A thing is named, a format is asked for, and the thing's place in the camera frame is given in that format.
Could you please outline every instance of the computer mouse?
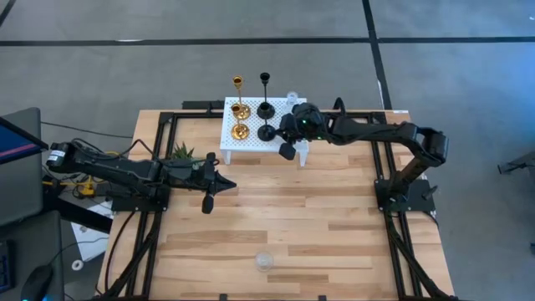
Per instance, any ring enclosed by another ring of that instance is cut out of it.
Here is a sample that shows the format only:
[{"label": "computer mouse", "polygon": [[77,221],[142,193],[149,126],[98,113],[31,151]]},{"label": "computer mouse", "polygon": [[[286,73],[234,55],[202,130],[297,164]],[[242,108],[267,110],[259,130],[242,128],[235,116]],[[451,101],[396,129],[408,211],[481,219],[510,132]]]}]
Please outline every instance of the computer mouse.
[{"label": "computer mouse", "polygon": [[52,267],[49,264],[36,267],[26,279],[20,299],[26,301],[43,300],[52,280],[52,274]]}]

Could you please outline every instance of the green plant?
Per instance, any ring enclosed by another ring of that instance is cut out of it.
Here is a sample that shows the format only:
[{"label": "green plant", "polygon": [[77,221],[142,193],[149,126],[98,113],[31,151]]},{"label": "green plant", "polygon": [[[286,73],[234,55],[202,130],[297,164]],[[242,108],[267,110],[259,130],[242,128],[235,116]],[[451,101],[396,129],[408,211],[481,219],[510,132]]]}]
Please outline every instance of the green plant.
[{"label": "green plant", "polygon": [[184,144],[184,141],[182,141],[182,147],[178,146],[177,143],[175,143],[175,150],[173,151],[173,154],[171,157],[173,159],[188,159],[192,158],[193,150],[195,150],[195,147],[192,148],[190,151],[187,150],[186,144]]}]

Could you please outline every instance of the keyboard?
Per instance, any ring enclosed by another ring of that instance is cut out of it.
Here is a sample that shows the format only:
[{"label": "keyboard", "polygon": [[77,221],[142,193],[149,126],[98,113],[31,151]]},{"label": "keyboard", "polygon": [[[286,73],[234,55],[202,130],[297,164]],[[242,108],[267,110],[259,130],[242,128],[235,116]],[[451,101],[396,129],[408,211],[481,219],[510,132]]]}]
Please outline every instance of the keyboard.
[{"label": "keyboard", "polygon": [[13,242],[0,241],[0,293],[3,293],[15,286],[13,277],[12,259]]}]

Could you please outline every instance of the table leg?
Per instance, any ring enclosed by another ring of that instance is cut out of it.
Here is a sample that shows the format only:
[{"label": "table leg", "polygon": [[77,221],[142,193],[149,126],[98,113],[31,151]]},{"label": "table leg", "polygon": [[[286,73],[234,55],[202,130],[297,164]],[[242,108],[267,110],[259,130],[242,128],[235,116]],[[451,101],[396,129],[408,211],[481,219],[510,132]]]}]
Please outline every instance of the table leg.
[{"label": "table leg", "polygon": [[221,150],[221,153],[223,154],[223,161],[225,161],[226,165],[231,164],[231,152],[229,150]]},{"label": "table leg", "polygon": [[299,152],[299,163],[301,163],[301,167],[304,167],[304,164],[307,162],[307,151],[300,151]]}]

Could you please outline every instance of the black floor stripe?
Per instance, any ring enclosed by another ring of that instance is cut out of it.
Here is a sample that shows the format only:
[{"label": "black floor stripe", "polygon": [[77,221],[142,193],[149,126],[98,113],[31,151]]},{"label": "black floor stripe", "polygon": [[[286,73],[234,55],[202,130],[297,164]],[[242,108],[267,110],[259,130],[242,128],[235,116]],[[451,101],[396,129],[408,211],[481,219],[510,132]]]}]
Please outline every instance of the black floor stripe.
[{"label": "black floor stripe", "polygon": [[368,26],[371,53],[374,56],[375,73],[377,75],[377,80],[380,82],[380,93],[383,99],[383,106],[385,110],[392,110],[392,102],[390,101],[390,93],[388,92],[388,84],[386,83],[385,68],[383,67],[383,59],[381,58],[377,33],[375,32],[374,17],[371,14],[369,0],[362,0],[362,6],[364,7],[366,25]]},{"label": "black floor stripe", "polygon": [[9,0],[8,4],[6,4],[6,7],[3,9],[2,14],[0,14],[0,27],[8,17],[8,14],[9,12],[11,12],[11,8],[13,8],[13,5],[15,5],[16,1],[17,0]]},{"label": "black floor stripe", "polygon": [[535,37],[378,38],[379,43],[533,43]]},{"label": "black floor stripe", "polygon": [[185,38],[141,40],[79,40],[79,41],[0,41],[0,47],[16,46],[180,46],[180,45],[261,45],[261,44],[346,44],[368,43],[368,38]]}]

